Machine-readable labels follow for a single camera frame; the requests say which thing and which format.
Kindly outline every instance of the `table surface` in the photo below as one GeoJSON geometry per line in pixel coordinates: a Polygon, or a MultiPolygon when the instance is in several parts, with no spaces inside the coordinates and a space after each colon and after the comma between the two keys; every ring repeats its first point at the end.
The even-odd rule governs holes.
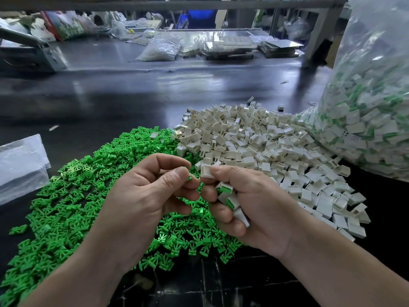
{"type": "MultiPolygon", "coordinates": [[[[122,132],[180,123],[188,106],[201,109],[222,102],[240,104],[254,96],[268,109],[283,103],[285,112],[301,112],[319,101],[332,71],[326,67],[302,69],[299,58],[267,60],[262,56],[240,62],[181,61],[181,67],[176,62],[132,62],[129,66],[125,61],[136,44],[96,43],[59,45],[72,65],[69,71],[0,78],[0,145],[41,134],[52,166],[49,174],[55,175],[70,160],[91,154],[122,132]],[[81,46],[87,58],[78,53],[81,46]],[[50,132],[54,125],[59,127],[50,132]]],[[[402,241],[407,227],[397,218],[409,212],[406,184],[355,167],[347,181],[366,196],[372,219],[365,226],[368,237],[357,239],[357,243],[408,278],[409,249],[405,239],[402,241]]],[[[0,279],[17,253],[17,243],[32,235],[28,231],[8,236],[8,231],[25,223],[34,195],[0,206],[0,279]]],[[[153,281],[149,290],[140,284],[132,286],[141,275],[128,273],[111,305],[271,306],[279,301],[317,305],[279,261],[250,247],[240,248],[227,265],[214,251],[208,258],[181,253],[171,272],[147,270],[142,275],[145,281],[153,281]]]]}

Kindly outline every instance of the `right hand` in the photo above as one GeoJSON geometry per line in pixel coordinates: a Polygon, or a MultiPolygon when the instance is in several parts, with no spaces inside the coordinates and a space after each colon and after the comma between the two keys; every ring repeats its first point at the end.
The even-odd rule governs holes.
{"type": "Polygon", "coordinates": [[[219,228],[241,242],[282,259],[292,237],[297,235],[306,213],[291,196],[265,174],[234,166],[211,166],[215,179],[201,178],[206,184],[201,196],[219,228]],[[217,201],[214,184],[229,182],[237,191],[242,210],[250,219],[250,227],[233,218],[233,211],[217,201]]]}

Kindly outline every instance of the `pile of white plastic parts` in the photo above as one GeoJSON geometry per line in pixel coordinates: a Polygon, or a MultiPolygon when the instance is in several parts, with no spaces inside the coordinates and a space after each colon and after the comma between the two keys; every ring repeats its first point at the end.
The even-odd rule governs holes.
{"type": "MultiPolygon", "coordinates": [[[[248,107],[225,103],[202,110],[189,107],[174,130],[177,154],[199,154],[195,167],[202,177],[213,178],[209,166],[259,170],[351,241],[366,237],[360,224],[371,220],[362,203],[365,197],[345,181],[350,168],[339,165],[339,157],[333,158],[332,152],[316,144],[295,115],[267,111],[255,101],[248,107]]],[[[227,183],[218,187],[224,190],[219,200],[249,226],[233,188],[227,183]]]]}

